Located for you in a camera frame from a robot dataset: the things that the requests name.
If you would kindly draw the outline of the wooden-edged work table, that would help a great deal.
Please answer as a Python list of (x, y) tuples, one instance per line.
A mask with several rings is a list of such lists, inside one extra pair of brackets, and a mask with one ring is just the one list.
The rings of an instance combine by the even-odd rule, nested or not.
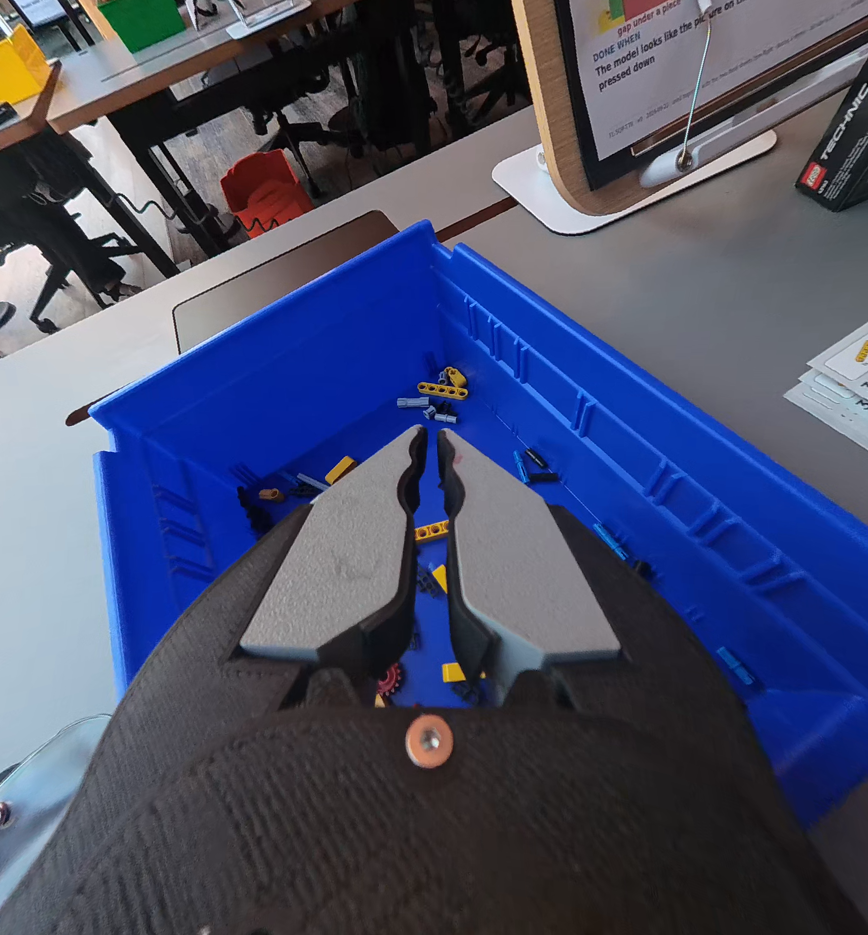
[[(44, 89), (34, 99), (27, 99), (15, 105), (16, 116), (7, 123), (0, 124), (0, 151), (8, 150), (26, 140), (40, 135), (49, 129), (48, 114), (57, 90), (62, 63), (59, 60), (49, 62), (51, 73)], [(166, 250), (144, 227), (136, 214), (113, 192), (109, 183), (99, 174), (92, 163), (71, 152), (71, 161), (78, 166), (82, 182), (87, 191), (101, 204), (116, 225), (137, 246), (150, 263), (166, 279), (179, 274), (178, 267), (168, 256)]]
[(231, 11), (214, 29), (205, 33), (188, 29), (138, 53), (129, 52), (118, 37), (105, 38), (61, 59), (48, 122), (56, 133), (66, 134), (351, 5), (351, 1), (311, 2), (298, 15), (241, 40), (231, 39), (226, 31), (236, 21)]

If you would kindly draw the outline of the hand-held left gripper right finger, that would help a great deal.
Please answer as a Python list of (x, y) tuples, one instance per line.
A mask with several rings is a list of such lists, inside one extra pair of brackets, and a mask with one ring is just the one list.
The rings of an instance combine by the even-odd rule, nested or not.
[(450, 429), (438, 434), (455, 660), (500, 702), (524, 672), (611, 661), (613, 626), (548, 503)]

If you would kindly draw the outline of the metal clamp plate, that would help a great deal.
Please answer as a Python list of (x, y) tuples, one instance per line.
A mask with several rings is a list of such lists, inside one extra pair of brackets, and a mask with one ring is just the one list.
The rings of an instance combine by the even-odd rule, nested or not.
[(0, 908), (66, 814), (110, 720), (80, 719), (0, 775)]

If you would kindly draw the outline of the yellow plastic bin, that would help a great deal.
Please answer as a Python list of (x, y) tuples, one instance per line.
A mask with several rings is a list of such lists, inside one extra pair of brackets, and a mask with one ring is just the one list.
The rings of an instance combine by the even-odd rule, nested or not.
[(0, 41), (0, 104), (16, 105), (39, 95), (52, 67), (24, 24)]

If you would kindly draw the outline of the black office chair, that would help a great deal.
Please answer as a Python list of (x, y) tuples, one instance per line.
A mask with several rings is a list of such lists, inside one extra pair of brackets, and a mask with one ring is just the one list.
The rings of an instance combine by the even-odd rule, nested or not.
[(58, 329), (42, 312), (66, 286), (69, 273), (80, 278), (100, 308), (105, 307), (102, 296), (119, 302), (139, 292), (113, 260), (133, 253), (135, 247), (114, 233), (87, 237), (66, 208), (85, 187), (82, 170), (91, 158), (73, 137), (66, 139), (52, 130), (0, 150), (0, 249), (32, 245), (51, 264), (30, 315), (44, 334)]

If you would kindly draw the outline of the green plastic bin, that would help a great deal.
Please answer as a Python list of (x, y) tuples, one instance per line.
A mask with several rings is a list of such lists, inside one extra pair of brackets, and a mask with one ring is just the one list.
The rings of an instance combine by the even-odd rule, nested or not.
[(103, 1), (97, 9), (131, 53), (186, 30), (175, 1)]

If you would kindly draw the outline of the red floor container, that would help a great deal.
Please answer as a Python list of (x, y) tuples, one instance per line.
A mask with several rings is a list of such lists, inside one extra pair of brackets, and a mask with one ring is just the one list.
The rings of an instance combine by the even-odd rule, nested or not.
[(282, 150), (243, 157), (221, 177), (220, 186), (229, 211), (252, 239), (314, 209)]

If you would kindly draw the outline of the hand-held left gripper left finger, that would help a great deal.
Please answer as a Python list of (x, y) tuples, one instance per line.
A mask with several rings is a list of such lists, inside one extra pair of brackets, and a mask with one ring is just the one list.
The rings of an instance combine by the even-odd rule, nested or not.
[(386, 672), (415, 618), (415, 511), (428, 430), (412, 426), (305, 511), (239, 643), (264, 659)]

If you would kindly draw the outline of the black lego box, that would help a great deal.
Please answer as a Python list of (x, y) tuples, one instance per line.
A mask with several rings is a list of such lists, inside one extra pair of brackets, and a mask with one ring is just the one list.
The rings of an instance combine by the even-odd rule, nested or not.
[(868, 200), (868, 59), (794, 186), (831, 212)]

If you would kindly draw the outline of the lego instruction sheets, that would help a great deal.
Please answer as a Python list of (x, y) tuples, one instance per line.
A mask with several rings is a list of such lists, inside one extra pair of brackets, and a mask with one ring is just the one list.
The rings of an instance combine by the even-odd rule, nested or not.
[(868, 322), (807, 366), (785, 400), (868, 451)]

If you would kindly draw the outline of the wood-framed instruction display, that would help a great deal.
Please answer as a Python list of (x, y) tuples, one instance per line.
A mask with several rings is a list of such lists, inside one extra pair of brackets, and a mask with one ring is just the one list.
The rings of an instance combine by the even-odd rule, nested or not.
[(541, 144), (492, 178), (565, 236), (765, 155), (868, 59), (868, 1), (512, 7)]

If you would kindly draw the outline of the white stand base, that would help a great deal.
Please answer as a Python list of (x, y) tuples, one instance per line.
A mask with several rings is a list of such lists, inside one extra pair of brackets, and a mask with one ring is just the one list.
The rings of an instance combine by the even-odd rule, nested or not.
[(236, 21), (227, 29), (233, 40), (241, 40), (311, 7), (311, 1), (229, 1)]

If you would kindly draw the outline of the blue plastic bin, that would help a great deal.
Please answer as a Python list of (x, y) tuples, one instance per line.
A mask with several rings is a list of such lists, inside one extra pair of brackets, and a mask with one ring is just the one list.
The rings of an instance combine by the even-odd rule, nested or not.
[(545, 498), (651, 565), (802, 824), (868, 778), (868, 526), (428, 222), (96, 406), (118, 697), (264, 530), (253, 485), (368, 459), (413, 423), (396, 398), (435, 365), (472, 385), (464, 438), (509, 472), (536, 449), (559, 477)]

